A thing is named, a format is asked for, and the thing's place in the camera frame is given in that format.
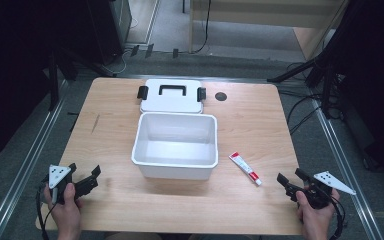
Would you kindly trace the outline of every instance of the black handle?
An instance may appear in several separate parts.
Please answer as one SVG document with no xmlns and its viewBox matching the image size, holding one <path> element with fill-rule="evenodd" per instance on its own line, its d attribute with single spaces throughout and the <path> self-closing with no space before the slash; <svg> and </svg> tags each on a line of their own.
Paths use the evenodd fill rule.
<svg viewBox="0 0 384 240">
<path fill-rule="evenodd" d="M 146 100 L 148 98 L 148 90 L 148 86 L 140 86 L 137 98 L 142 98 L 142 100 Z"/>
<path fill-rule="evenodd" d="M 161 85 L 160 91 L 158 92 L 159 95 L 163 95 L 163 89 L 181 89 L 182 95 L 186 96 L 186 87 L 185 86 L 179 86 L 179 85 Z"/>
<path fill-rule="evenodd" d="M 207 99 L 207 89 L 199 87 L 196 91 L 196 101 L 201 102 L 204 99 Z"/>
</svg>

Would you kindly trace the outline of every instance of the black hole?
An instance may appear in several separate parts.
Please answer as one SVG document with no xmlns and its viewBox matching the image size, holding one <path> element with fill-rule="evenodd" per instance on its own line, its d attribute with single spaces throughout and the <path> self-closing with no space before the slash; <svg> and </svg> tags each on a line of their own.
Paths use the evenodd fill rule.
<svg viewBox="0 0 384 240">
<path fill-rule="evenodd" d="M 226 95 L 226 93 L 218 92 L 218 93 L 216 93 L 216 99 L 219 101 L 226 101 L 227 95 Z"/>
</svg>

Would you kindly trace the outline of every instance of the white container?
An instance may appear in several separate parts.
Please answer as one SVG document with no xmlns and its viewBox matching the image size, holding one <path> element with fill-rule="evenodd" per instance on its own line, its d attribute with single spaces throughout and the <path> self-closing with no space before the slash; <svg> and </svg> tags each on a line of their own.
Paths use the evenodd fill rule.
<svg viewBox="0 0 384 240">
<path fill-rule="evenodd" d="M 205 180 L 218 163 L 212 115 L 145 112 L 132 161 L 145 177 Z"/>
</svg>

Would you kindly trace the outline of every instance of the human hand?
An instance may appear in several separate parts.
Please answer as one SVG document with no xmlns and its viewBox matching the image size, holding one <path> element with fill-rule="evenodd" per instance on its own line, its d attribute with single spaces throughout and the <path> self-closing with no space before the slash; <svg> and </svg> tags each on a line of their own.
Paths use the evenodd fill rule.
<svg viewBox="0 0 384 240">
<path fill-rule="evenodd" d="M 332 203 L 322 209 L 314 209 L 308 203 L 308 199 L 301 191 L 296 192 L 299 203 L 297 216 L 303 220 L 302 235 L 307 240 L 325 240 L 329 230 L 330 220 L 332 219 L 335 207 Z M 332 197 L 339 201 L 339 193 L 332 189 Z"/>
<path fill-rule="evenodd" d="M 65 204 L 56 203 L 54 207 L 49 186 L 46 184 L 44 195 L 48 203 L 48 209 L 51 210 L 53 208 L 51 214 L 58 227 L 58 240 L 77 240 L 80 238 L 80 208 L 82 203 L 78 200 L 74 201 L 75 194 L 74 184 L 67 184 L 64 190 Z"/>
</svg>

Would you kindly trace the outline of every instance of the tube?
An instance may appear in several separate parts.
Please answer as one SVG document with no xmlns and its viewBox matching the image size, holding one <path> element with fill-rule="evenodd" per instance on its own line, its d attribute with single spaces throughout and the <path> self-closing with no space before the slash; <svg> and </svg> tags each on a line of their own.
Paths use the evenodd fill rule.
<svg viewBox="0 0 384 240">
<path fill-rule="evenodd" d="M 229 158 L 232 159 L 232 161 L 236 163 L 236 165 L 238 165 L 242 169 L 242 171 L 244 171 L 251 178 L 251 180 L 255 182 L 255 184 L 257 184 L 258 186 L 261 185 L 262 182 L 258 175 L 252 170 L 250 166 L 248 166 L 245 160 L 241 156 L 239 156 L 238 152 L 232 153 Z"/>
</svg>

